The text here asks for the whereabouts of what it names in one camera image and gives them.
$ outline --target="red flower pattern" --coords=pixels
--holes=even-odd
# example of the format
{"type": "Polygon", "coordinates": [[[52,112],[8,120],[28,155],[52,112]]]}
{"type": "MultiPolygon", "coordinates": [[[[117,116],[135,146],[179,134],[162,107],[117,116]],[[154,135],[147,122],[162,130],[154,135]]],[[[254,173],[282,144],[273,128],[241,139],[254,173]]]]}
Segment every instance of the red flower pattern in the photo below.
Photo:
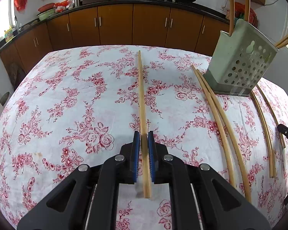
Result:
{"type": "Polygon", "coordinates": [[[41,112],[38,112],[38,107],[34,111],[31,112],[31,119],[28,121],[27,124],[22,123],[20,130],[19,130],[19,135],[17,138],[17,141],[20,145],[22,144],[27,144],[30,142],[32,135],[33,137],[46,137],[49,136],[51,132],[43,132],[41,127],[38,127],[38,124],[42,121],[39,117],[41,115],[41,112]]]}
{"type": "Polygon", "coordinates": [[[172,227],[172,211],[171,203],[169,200],[163,200],[160,202],[160,206],[157,209],[157,214],[161,217],[159,224],[163,224],[166,230],[172,227]]]}

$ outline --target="green plastic utensil holder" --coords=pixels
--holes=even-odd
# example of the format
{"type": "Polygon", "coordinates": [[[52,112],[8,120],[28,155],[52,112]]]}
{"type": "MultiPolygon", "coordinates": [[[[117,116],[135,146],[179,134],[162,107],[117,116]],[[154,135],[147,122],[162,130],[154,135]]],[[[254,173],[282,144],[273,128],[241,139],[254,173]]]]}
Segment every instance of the green plastic utensil holder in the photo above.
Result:
{"type": "Polygon", "coordinates": [[[216,94],[246,97],[277,52],[257,28],[239,19],[231,37],[221,31],[204,77],[216,94]]]}

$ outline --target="red plastic bag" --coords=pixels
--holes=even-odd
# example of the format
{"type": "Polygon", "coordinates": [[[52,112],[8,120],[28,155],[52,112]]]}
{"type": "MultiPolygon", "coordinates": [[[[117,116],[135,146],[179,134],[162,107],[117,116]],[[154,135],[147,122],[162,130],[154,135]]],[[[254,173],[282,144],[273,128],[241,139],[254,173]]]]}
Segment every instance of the red plastic bag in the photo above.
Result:
{"type": "Polygon", "coordinates": [[[14,6],[18,12],[26,8],[27,1],[28,0],[14,0],[14,6]]]}
{"type": "Polygon", "coordinates": [[[72,0],[65,0],[65,1],[63,1],[63,2],[57,2],[57,3],[55,3],[54,5],[56,6],[56,7],[59,7],[59,6],[64,6],[64,7],[66,7],[68,4],[70,4],[70,3],[72,3],[72,0]]]}

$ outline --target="bamboo stick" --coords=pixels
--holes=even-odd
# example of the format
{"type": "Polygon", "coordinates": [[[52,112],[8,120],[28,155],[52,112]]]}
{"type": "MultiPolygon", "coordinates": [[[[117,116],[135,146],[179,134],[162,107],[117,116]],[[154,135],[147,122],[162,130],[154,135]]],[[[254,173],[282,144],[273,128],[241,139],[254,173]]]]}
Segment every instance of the bamboo stick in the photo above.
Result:
{"type": "Polygon", "coordinates": [[[279,45],[277,46],[277,49],[280,49],[280,48],[282,48],[282,47],[284,47],[284,46],[286,46],[286,45],[288,45],[288,41],[284,41],[283,43],[279,44],[279,45]]]}
{"type": "Polygon", "coordinates": [[[235,0],[229,0],[230,4],[230,21],[229,21],[229,36],[233,34],[235,24],[235,0]]]}
{"type": "MultiPolygon", "coordinates": [[[[266,95],[263,93],[262,89],[259,87],[258,84],[256,85],[256,87],[257,87],[257,89],[259,90],[259,92],[260,92],[261,96],[263,97],[264,101],[265,101],[266,104],[268,105],[268,107],[269,107],[269,109],[270,109],[270,112],[271,112],[271,114],[272,114],[272,117],[273,117],[273,119],[274,119],[274,122],[275,122],[276,126],[278,126],[279,123],[278,123],[277,117],[276,117],[276,115],[275,115],[275,113],[274,113],[274,111],[273,111],[273,109],[272,109],[272,107],[271,107],[268,99],[266,98],[266,95]]],[[[283,149],[286,148],[286,144],[285,144],[285,140],[284,140],[283,134],[280,134],[280,141],[281,141],[281,144],[282,144],[282,146],[283,146],[283,149]]]]}
{"type": "Polygon", "coordinates": [[[229,133],[229,136],[230,136],[230,139],[233,143],[233,146],[234,146],[234,150],[235,150],[235,153],[236,153],[236,156],[237,156],[237,159],[238,159],[238,164],[239,164],[239,167],[240,167],[240,170],[241,170],[241,175],[242,175],[242,181],[243,181],[243,184],[244,184],[244,189],[245,189],[245,198],[247,199],[247,201],[249,203],[252,202],[252,198],[251,198],[251,187],[250,187],[250,184],[249,184],[249,181],[248,181],[248,177],[247,177],[247,171],[246,171],[246,168],[244,166],[244,162],[243,162],[243,158],[242,158],[242,155],[241,155],[241,152],[240,152],[240,148],[239,148],[239,145],[238,145],[238,141],[235,137],[235,134],[234,134],[234,130],[231,126],[231,124],[229,123],[229,120],[220,104],[220,102],[218,101],[216,95],[214,94],[213,90],[211,89],[211,87],[209,86],[208,82],[205,80],[205,78],[203,77],[203,75],[198,71],[201,79],[203,80],[204,84],[206,85],[219,113],[221,114],[221,117],[226,125],[226,128],[228,130],[228,133],[229,133]]]}
{"type": "Polygon", "coordinates": [[[144,85],[143,85],[143,67],[141,51],[138,52],[138,79],[139,79],[139,106],[140,106],[140,131],[141,131],[141,152],[143,167],[143,191],[144,198],[151,197],[151,177],[147,146],[147,126],[145,115],[144,85]]]}
{"type": "Polygon", "coordinates": [[[244,20],[248,22],[250,17],[251,0],[245,0],[244,20]]]}
{"type": "Polygon", "coordinates": [[[253,91],[250,92],[250,96],[255,104],[255,107],[257,109],[257,112],[259,114],[259,118],[260,118],[260,122],[263,128],[263,133],[264,136],[266,138],[266,146],[268,149],[268,156],[269,156],[269,171],[270,171],[270,177],[274,177],[275,176],[275,164],[274,164],[274,156],[272,153],[272,147],[271,147],[271,139],[270,139],[270,135],[268,132],[268,127],[266,125],[266,120],[264,119],[262,110],[260,108],[260,105],[258,103],[257,98],[255,97],[255,94],[253,93],[253,91]]]}
{"type": "Polygon", "coordinates": [[[288,40],[288,34],[286,34],[284,36],[284,38],[280,39],[277,43],[274,44],[274,46],[278,46],[279,44],[283,43],[284,41],[287,41],[288,40]]]}
{"type": "Polygon", "coordinates": [[[192,65],[192,69],[198,79],[198,81],[200,82],[200,86],[202,87],[204,94],[208,100],[209,106],[212,110],[212,114],[214,115],[214,119],[216,120],[220,135],[221,135],[221,140],[223,143],[223,148],[224,148],[224,153],[225,153],[225,159],[226,159],[226,163],[227,163],[227,167],[228,167],[228,174],[229,174],[229,182],[230,184],[236,188],[236,181],[235,181],[235,177],[234,177],[234,167],[233,167],[233,163],[232,160],[230,158],[230,152],[229,152],[229,144],[227,141],[227,137],[225,135],[225,131],[220,119],[220,116],[218,114],[217,108],[211,98],[211,95],[209,94],[203,80],[201,79],[199,73],[197,72],[197,70],[195,69],[195,67],[192,65]]]}

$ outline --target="tablecloth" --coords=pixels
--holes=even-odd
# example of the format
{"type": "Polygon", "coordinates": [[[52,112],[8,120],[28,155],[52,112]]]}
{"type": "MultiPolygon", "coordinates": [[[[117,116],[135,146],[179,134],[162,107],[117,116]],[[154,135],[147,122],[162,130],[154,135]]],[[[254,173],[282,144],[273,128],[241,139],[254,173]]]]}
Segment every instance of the tablecloth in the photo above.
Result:
{"type": "MultiPolygon", "coordinates": [[[[191,64],[202,73],[210,57],[144,46],[96,46],[47,54],[17,88],[0,117],[0,211],[17,226],[78,165],[102,164],[139,130],[137,51],[142,52],[148,130],[185,163],[208,163],[228,180],[220,134],[191,64]]],[[[288,96],[262,78],[259,86],[278,120],[288,126],[288,96]]],[[[273,117],[254,89],[271,135],[277,175],[249,97],[218,95],[234,128],[252,190],[252,204],[273,226],[288,191],[288,142],[283,150],[273,117]]],[[[236,189],[244,194],[230,138],[236,189]]],[[[171,229],[168,185],[143,199],[139,182],[120,185],[117,230],[171,229]]]]}

